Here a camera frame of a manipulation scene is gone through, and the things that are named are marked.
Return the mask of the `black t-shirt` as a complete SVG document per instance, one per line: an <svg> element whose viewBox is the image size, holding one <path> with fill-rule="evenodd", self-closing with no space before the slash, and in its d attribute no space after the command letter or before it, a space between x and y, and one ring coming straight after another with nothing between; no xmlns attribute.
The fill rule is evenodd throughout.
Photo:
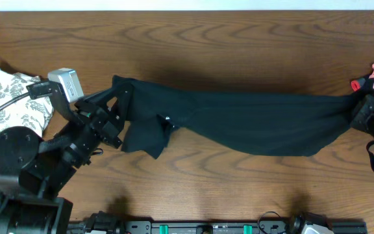
<svg viewBox="0 0 374 234"><path fill-rule="evenodd" d="M180 128L248 154L312 156L349 129L363 97L197 92L117 75L112 84L133 88L122 151L155 159Z"/></svg>

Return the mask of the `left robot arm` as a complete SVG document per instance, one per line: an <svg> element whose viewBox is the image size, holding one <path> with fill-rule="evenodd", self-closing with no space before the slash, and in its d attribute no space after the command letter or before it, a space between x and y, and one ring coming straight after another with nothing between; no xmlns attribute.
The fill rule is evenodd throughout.
<svg viewBox="0 0 374 234"><path fill-rule="evenodd" d="M73 204L58 197L78 168L100 155L100 144L121 146L133 87L112 88L82 97L71 110L60 83L27 87L30 98L49 97L68 123L44 141L28 127L0 133L0 233L66 233Z"/></svg>

